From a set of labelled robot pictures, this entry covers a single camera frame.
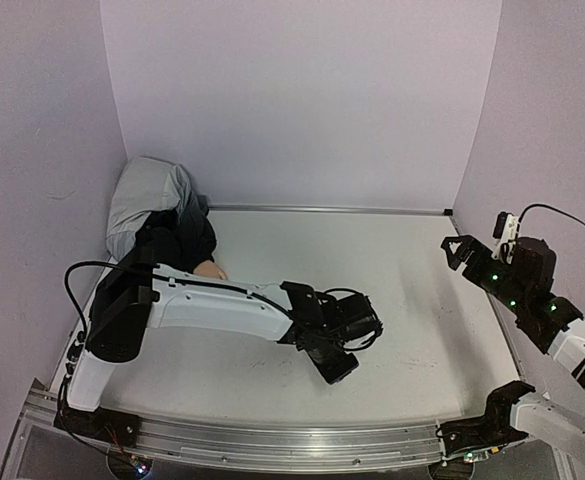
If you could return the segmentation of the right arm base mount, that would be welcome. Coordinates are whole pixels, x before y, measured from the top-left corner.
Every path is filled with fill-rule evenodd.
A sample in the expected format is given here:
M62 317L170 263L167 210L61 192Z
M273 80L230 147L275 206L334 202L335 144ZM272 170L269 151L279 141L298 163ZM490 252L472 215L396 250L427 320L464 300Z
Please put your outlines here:
M511 381L487 396L482 415L442 423L437 428L437 437L443 442L443 458L453 459L469 452L526 440L529 434L514 428L510 416L519 400L535 392L530 384Z

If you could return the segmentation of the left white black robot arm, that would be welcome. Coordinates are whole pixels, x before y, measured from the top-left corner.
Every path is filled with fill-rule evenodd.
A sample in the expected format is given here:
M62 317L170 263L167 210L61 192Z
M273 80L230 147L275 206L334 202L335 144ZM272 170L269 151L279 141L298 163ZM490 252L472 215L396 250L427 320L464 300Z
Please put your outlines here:
M356 369L356 353L383 333L369 297L352 289L215 280L161 264L145 251L102 266L108 273L79 314L64 388L67 418L88 437L106 429L105 388L118 366L138 357L149 329L198 328L291 345L329 385Z

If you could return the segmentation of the mannequin hand with long nails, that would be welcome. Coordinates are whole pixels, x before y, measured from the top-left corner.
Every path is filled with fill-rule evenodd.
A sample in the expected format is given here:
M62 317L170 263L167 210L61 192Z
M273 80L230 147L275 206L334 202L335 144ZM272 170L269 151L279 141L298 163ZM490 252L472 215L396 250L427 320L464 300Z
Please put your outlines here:
M216 280L227 280L226 272L211 260L201 262L193 269L193 274L200 277L212 278Z

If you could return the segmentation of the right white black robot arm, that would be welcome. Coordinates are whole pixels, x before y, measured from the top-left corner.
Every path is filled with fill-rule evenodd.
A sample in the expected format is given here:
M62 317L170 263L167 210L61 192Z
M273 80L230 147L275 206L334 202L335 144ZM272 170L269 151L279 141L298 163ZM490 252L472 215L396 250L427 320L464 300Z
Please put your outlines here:
M442 241L449 268L505 306L533 345L585 391L585 318L552 292L556 254L540 239L515 241L511 260L496 258L471 235ZM448 421L438 434L447 459L476 455L528 437L559 449L585 467L585 416L545 398L521 380L493 390L478 417Z

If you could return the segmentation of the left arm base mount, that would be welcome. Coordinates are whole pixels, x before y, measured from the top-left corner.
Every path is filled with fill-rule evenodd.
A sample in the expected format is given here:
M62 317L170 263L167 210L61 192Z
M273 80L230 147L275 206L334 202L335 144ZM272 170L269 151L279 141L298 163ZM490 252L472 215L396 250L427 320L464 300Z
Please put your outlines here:
M102 407L87 412L62 406L54 419L54 426L68 434L121 447L136 446L140 425L138 415Z

